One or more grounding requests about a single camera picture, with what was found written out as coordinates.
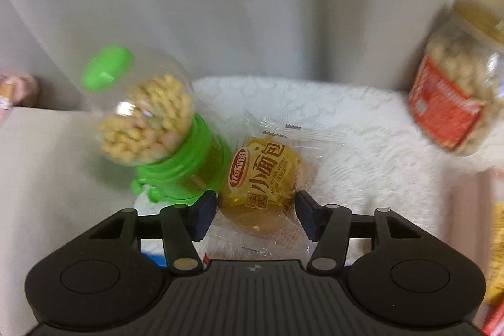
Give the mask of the clear small bread packet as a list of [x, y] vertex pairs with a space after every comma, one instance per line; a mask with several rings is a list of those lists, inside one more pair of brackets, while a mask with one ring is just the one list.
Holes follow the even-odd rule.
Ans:
[[314, 243], [295, 215], [295, 194], [313, 187], [322, 166], [342, 147], [342, 133], [246, 111], [227, 119], [226, 140], [232, 158], [218, 192], [218, 212], [197, 251], [206, 262], [306, 263]]

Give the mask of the pink gift box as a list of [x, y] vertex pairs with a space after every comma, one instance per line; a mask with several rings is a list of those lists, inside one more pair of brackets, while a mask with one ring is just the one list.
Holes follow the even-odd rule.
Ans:
[[[490, 168], [468, 174], [458, 181], [449, 196], [448, 243], [471, 259], [487, 275], [490, 262], [490, 243], [493, 205], [503, 203], [503, 169]], [[481, 330], [498, 305], [482, 302], [473, 323]]]

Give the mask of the glass peanut jar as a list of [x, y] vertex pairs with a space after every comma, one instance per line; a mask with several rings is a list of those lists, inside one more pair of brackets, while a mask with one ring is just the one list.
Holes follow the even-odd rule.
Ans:
[[503, 115], [503, 19], [457, 0], [428, 38], [408, 105], [437, 146], [476, 153]]

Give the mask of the green candy dispenser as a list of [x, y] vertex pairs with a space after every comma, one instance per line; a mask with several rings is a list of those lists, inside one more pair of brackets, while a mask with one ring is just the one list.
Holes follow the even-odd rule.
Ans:
[[190, 76], [170, 54], [109, 44], [86, 64], [81, 85], [96, 117], [101, 154], [132, 167], [134, 194], [191, 205], [218, 192], [230, 149], [197, 113]]

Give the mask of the yellow snack bag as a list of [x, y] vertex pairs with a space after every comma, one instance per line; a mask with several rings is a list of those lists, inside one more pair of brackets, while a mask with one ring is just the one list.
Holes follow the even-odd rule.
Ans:
[[485, 302], [498, 305], [503, 298], [503, 203], [493, 205], [490, 262]]

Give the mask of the blue white snack bag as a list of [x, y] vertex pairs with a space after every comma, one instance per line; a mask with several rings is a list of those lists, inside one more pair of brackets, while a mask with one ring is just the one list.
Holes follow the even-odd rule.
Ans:
[[152, 260], [157, 266], [166, 268], [168, 267], [166, 258], [162, 254], [155, 254], [155, 253], [145, 253], [142, 252], [142, 254], [146, 257], [148, 257], [150, 260]]

